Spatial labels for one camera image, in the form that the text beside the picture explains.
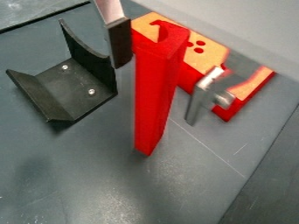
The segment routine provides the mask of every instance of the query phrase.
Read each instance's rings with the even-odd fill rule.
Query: dark gray surface
[[[133,18],[146,12],[124,3]],[[208,113],[194,127],[177,88],[144,158],[132,149],[133,60],[116,70],[116,98],[69,127],[42,121],[5,75],[37,74],[69,57],[58,18],[108,52],[90,5],[0,36],[0,223],[217,223],[294,110],[297,83],[277,75],[229,123]]]
[[[299,222],[299,108],[220,223]]]
[[[0,31],[57,13],[89,0],[0,0]]]

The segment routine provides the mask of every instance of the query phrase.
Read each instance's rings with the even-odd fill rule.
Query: black curved bracket
[[[70,58],[31,76],[6,70],[46,122],[74,122],[117,95],[109,57],[94,52],[59,19]]]

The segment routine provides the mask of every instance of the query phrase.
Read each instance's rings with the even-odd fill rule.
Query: bolt
[[[66,65],[61,66],[62,70],[66,70],[69,67]]]
[[[88,95],[94,95],[96,93],[96,90],[92,88],[89,91],[88,91]]]

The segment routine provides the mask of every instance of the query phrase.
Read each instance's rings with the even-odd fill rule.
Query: orange plate
[[[132,29],[154,43],[157,43],[158,38],[158,27],[150,25],[150,23],[156,20],[162,20],[168,23],[176,24],[170,19],[162,17],[154,12],[145,14],[132,21]],[[194,83],[201,79],[212,67],[220,67],[224,63],[228,53],[229,49],[225,46],[205,38],[194,31],[190,31],[177,83],[178,87],[188,94],[192,93]],[[236,96],[236,100],[232,102],[229,108],[224,109],[218,105],[212,108],[212,112],[225,122],[238,112],[273,75],[274,72],[269,68],[261,66],[246,81],[228,89],[228,91]]]

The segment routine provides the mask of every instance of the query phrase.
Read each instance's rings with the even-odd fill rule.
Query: hole
[[[202,53],[202,49],[200,49],[198,47],[196,47],[196,48],[193,49],[193,51],[194,51],[196,53]]]
[[[192,42],[186,42],[186,46],[188,47],[192,47],[193,46],[193,43]]]
[[[197,45],[197,46],[205,46],[205,42],[201,41],[201,40],[197,40],[197,41],[196,41],[196,45]]]

